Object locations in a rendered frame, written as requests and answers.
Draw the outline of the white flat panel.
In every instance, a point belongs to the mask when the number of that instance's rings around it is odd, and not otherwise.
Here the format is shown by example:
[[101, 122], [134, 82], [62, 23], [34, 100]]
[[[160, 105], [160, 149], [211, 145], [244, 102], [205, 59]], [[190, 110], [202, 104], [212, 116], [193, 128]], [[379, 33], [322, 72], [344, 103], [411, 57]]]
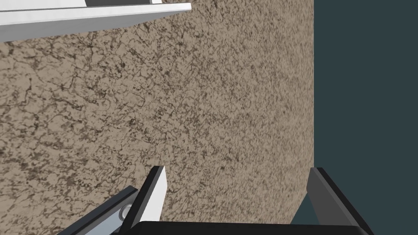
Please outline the white flat panel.
[[0, 42], [129, 27], [191, 10], [162, 0], [0, 0]]

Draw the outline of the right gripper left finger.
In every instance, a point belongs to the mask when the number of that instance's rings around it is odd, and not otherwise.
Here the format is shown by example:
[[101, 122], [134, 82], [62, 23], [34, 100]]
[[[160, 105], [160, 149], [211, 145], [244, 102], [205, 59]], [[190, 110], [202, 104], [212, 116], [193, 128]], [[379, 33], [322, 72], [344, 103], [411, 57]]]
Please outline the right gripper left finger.
[[164, 166], [154, 166], [130, 206], [119, 233], [127, 233], [141, 221], [159, 221], [167, 192]]

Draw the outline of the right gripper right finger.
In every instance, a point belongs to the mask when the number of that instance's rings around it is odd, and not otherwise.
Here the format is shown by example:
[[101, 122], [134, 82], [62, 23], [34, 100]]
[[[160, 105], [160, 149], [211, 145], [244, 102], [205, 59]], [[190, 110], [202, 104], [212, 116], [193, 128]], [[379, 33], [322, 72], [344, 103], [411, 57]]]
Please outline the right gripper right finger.
[[354, 226], [370, 229], [322, 167], [312, 167], [307, 182], [307, 194], [321, 225]]

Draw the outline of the dark grey flat bar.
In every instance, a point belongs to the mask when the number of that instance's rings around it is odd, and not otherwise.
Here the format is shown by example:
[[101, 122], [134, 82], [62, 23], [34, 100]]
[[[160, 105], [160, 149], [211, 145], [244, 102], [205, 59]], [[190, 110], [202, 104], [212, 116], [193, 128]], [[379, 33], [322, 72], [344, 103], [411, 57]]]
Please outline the dark grey flat bar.
[[122, 225], [122, 207], [133, 203], [138, 189], [128, 186], [57, 235], [111, 235]]

